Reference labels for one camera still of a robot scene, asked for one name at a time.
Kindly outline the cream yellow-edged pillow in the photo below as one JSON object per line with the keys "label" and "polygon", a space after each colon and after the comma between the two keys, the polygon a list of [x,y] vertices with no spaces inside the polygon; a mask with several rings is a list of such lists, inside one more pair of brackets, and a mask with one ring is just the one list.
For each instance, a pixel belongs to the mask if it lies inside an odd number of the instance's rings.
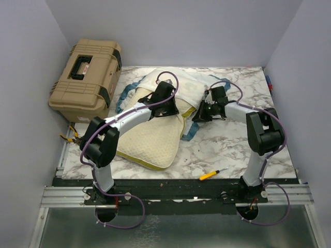
{"label": "cream yellow-edged pillow", "polygon": [[178,114],[155,117],[123,134],[118,141],[117,155],[153,170],[167,169],[173,163],[186,119],[198,108],[199,90],[180,89],[175,96]]}

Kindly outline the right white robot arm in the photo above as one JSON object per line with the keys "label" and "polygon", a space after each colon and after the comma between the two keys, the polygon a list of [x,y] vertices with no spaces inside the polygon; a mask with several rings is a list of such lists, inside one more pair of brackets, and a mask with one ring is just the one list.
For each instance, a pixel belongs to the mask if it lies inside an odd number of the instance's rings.
{"label": "right white robot arm", "polygon": [[193,122],[210,122],[233,119],[246,124],[247,140],[251,149],[249,162],[240,178],[238,198],[249,202],[255,198],[256,187],[263,185],[263,177],[269,159],[281,151],[287,141],[284,128],[274,108],[259,109],[230,101],[223,86],[210,87],[204,92]]}

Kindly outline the white blue-trimmed pillowcase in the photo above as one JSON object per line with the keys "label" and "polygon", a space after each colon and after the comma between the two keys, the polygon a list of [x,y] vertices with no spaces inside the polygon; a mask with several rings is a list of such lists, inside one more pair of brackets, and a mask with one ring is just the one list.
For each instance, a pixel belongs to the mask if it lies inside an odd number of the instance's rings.
{"label": "white blue-trimmed pillowcase", "polygon": [[128,106],[129,101],[133,98],[134,93],[138,91],[141,86],[145,89],[156,88],[156,77],[163,71],[171,71],[179,79],[179,91],[175,95],[175,102],[179,105],[179,101],[183,100],[185,103],[189,103],[195,109],[199,108],[201,99],[204,96],[205,90],[217,81],[223,81],[220,86],[223,86],[225,91],[231,88],[230,81],[226,78],[219,78],[215,75],[201,74],[198,72],[185,72],[182,69],[174,67],[163,67],[155,69],[150,73],[143,73],[136,81],[127,85],[116,103],[115,112],[121,113],[125,107]]}

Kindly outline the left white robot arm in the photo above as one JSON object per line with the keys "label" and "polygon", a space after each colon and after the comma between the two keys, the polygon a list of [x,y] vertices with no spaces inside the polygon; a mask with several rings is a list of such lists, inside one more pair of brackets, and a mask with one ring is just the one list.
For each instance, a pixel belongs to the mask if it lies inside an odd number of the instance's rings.
{"label": "left white robot arm", "polygon": [[171,85],[169,80],[161,81],[153,93],[139,99],[128,110],[106,119],[96,117],[89,123],[80,144],[80,162],[91,168],[96,197],[101,203],[108,204],[114,197],[126,196],[114,194],[112,190],[111,162],[116,155],[119,138],[153,118],[178,114],[175,105],[177,91],[178,87]]}

